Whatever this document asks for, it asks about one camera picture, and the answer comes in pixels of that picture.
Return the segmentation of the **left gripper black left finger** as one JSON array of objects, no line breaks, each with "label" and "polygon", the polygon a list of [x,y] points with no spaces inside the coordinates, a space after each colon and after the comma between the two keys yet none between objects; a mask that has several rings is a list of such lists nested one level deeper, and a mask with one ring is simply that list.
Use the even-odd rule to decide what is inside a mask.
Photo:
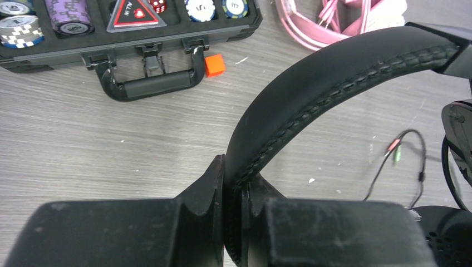
[{"label": "left gripper black left finger", "polygon": [[6,266],[222,266],[224,155],[172,199],[49,202]]}]

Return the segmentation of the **pink headphones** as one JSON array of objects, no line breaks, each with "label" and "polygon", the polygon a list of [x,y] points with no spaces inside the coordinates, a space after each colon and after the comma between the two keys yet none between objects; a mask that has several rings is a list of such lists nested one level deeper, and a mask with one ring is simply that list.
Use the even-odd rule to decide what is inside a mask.
[{"label": "pink headphones", "polygon": [[320,1],[317,20],[297,10],[295,1],[276,1],[287,33],[313,51],[346,38],[405,24],[406,1]]}]

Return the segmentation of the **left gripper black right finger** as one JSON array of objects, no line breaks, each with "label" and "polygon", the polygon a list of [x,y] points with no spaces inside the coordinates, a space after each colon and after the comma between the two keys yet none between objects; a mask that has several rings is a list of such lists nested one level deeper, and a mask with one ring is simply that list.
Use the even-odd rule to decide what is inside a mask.
[{"label": "left gripper black right finger", "polygon": [[242,188],[242,266],[435,266],[411,212],[391,202],[288,199]]}]

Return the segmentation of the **black headphones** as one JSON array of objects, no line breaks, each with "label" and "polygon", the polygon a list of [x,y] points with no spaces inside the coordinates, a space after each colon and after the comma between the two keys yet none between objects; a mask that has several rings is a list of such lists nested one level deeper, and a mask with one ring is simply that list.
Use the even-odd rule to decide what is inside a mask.
[{"label": "black headphones", "polygon": [[445,73],[471,43],[471,30],[409,22],[350,37],[300,60],[254,99],[226,151],[225,248],[243,265],[241,188],[306,126],[329,109],[385,81],[411,73]]}]

